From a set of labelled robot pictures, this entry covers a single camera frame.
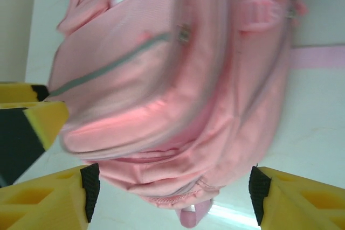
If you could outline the pink backpack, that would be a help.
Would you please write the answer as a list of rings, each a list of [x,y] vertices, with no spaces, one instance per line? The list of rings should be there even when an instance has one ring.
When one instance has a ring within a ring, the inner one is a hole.
[[[49,99],[69,118],[63,149],[193,228],[247,172],[257,223],[270,179],[256,164],[282,116],[297,157],[345,177],[345,46],[292,48],[302,0],[70,0]]]

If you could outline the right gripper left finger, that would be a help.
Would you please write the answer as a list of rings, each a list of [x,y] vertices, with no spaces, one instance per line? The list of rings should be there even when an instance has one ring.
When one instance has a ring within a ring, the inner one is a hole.
[[[99,173],[94,163],[0,188],[0,230],[87,230]]]

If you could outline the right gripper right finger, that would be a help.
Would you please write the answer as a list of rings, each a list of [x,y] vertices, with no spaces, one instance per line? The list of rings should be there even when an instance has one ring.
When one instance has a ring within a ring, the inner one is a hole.
[[[261,230],[345,230],[345,189],[254,166],[249,193]]]

